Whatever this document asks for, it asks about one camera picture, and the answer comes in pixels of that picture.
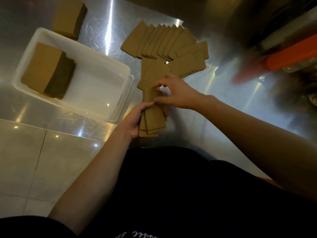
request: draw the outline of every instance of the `metal countertop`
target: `metal countertop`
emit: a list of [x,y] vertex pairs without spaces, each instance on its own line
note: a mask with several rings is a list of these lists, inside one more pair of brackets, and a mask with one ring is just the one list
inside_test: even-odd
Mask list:
[[[245,52],[239,37],[228,35],[230,27],[237,25],[232,24],[232,20],[240,20],[237,16],[240,12],[232,11],[233,8],[237,10],[238,4],[240,7],[244,5],[244,8],[239,10],[246,8],[246,4],[241,4],[242,0],[224,0],[227,3],[223,5],[218,3],[217,8],[210,12],[208,5],[215,7],[212,5],[215,0],[197,0],[195,8],[202,8],[205,14],[194,17],[181,15],[179,13],[182,11],[175,9],[175,17],[184,16],[185,23],[181,19],[126,0],[83,0],[88,13],[78,42],[128,65],[131,74],[135,76],[116,123],[89,120],[15,90],[10,84],[14,70],[35,30],[39,27],[52,30],[54,7],[57,1],[0,0],[1,119],[106,141],[123,117],[142,101],[142,91],[136,87],[141,77],[141,60],[121,51],[120,46],[133,28],[144,20],[148,25],[154,26],[183,24],[199,41],[208,41],[210,58],[206,60],[207,68],[184,79],[193,88],[204,94],[214,95],[249,115],[317,142],[316,111],[307,104],[305,98],[287,92],[289,90],[287,87],[290,86],[289,77],[282,71],[240,85],[231,83],[231,78],[239,70]],[[191,4],[188,2],[184,5],[188,7]],[[267,177],[214,125],[192,110],[172,108],[167,129],[160,132],[158,138],[136,139],[131,144],[132,147],[161,145],[192,148],[205,156],[227,160],[254,175]]]

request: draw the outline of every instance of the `person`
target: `person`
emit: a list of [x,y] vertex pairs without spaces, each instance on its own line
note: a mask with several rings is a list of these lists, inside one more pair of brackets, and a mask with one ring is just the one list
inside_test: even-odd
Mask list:
[[[58,200],[48,218],[0,220],[33,236],[201,237],[315,232],[317,148],[244,114],[169,74],[171,95],[134,107]],[[154,102],[192,109],[223,132],[282,188],[180,147],[131,148],[141,112]]]

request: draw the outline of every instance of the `floor tile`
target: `floor tile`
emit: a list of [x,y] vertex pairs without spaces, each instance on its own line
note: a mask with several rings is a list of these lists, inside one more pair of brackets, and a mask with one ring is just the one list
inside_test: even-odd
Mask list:
[[0,195],[0,218],[21,216],[26,200],[22,197]]
[[102,142],[47,131],[30,198],[56,202],[102,145]]
[[0,120],[0,193],[28,197],[45,132]]
[[54,205],[54,202],[28,199],[23,215],[47,217]]

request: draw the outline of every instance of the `plastic container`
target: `plastic container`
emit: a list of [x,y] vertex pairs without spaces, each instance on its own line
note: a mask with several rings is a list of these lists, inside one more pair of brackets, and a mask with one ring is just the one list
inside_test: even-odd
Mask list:
[[[49,98],[21,83],[38,42],[62,49],[76,68],[62,100]],[[13,86],[35,98],[100,122],[115,122],[131,88],[130,68],[74,40],[39,28],[34,33],[12,79]]]

